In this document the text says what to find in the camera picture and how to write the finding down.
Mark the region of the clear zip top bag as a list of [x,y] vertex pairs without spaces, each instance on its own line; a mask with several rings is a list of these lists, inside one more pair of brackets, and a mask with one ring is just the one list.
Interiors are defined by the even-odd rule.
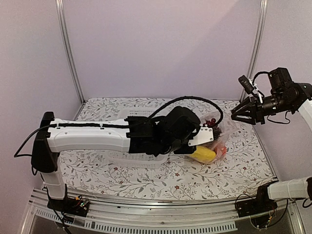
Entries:
[[[199,146],[203,146],[215,151],[215,147],[226,146],[226,142],[229,140],[230,135],[238,130],[235,122],[231,120],[231,117],[227,113],[224,113],[223,120],[218,124],[218,126],[222,130],[222,134],[220,135],[220,137],[212,142],[201,144]],[[218,161],[223,157],[224,156],[216,156],[216,158],[209,164],[212,164],[213,162]]]

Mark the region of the orange toy pepper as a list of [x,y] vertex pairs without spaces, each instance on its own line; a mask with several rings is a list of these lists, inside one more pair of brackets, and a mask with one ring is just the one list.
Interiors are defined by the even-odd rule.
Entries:
[[227,148],[225,146],[223,146],[223,147],[215,147],[215,152],[216,152],[216,155],[218,157],[222,157],[222,156],[226,155]]

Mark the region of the white plastic mesh basket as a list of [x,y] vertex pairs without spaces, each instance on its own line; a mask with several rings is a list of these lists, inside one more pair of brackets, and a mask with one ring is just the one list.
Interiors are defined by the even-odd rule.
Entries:
[[[117,116],[118,119],[130,116],[148,117],[154,112],[151,107],[125,108]],[[118,151],[102,151],[102,155],[110,162],[122,167],[135,167],[157,169],[168,159],[168,155],[159,155],[157,157],[147,154],[129,154]]]

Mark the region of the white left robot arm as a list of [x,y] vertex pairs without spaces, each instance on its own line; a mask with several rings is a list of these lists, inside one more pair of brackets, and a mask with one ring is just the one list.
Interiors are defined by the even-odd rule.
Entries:
[[129,154],[193,153],[203,143],[197,115],[175,107],[165,116],[129,116],[113,121],[67,121],[46,112],[34,138],[31,165],[46,184],[49,197],[63,212],[73,204],[59,169],[59,154],[70,150],[109,150]]

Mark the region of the dark red toy grapes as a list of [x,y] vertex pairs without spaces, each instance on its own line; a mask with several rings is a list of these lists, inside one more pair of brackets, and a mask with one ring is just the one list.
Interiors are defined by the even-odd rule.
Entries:
[[215,118],[205,120],[204,126],[212,129],[214,138],[218,138],[222,134],[222,130],[217,125]]

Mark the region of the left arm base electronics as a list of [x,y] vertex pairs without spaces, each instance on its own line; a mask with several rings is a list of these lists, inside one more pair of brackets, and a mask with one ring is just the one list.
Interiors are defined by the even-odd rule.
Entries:
[[70,214],[86,217],[89,211],[90,200],[83,198],[81,195],[72,198],[65,195],[64,199],[53,199],[48,195],[49,209],[61,212],[62,214]]

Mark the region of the yellow toy lemon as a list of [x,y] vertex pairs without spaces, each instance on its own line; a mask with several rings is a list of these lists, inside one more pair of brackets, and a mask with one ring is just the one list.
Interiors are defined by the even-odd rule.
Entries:
[[216,153],[209,148],[197,146],[196,150],[189,157],[198,162],[209,164],[216,158]]

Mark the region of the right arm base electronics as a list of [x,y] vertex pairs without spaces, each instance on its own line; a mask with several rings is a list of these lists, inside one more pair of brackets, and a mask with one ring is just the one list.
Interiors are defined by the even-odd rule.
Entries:
[[250,219],[250,222],[253,225],[253,227],[258,230],[267,229],[268,227],[276,225],[284,217],[288,209],[289,201],[286,199],[286,207],[282,215],[275,223],[272,223],[272,220],[277,214],[278,205],[276,201],[269,198],[267,189],[273,183],[274,182],[269,182],[259,186],[257,188],[255,198],[252,198],[251,196],[245,193],[240,194],[236,198],[234,203],[234,207],[238,213],[238,217],[246,217],[273,211],[272,214],[268,214],[264,218],[254,217]]

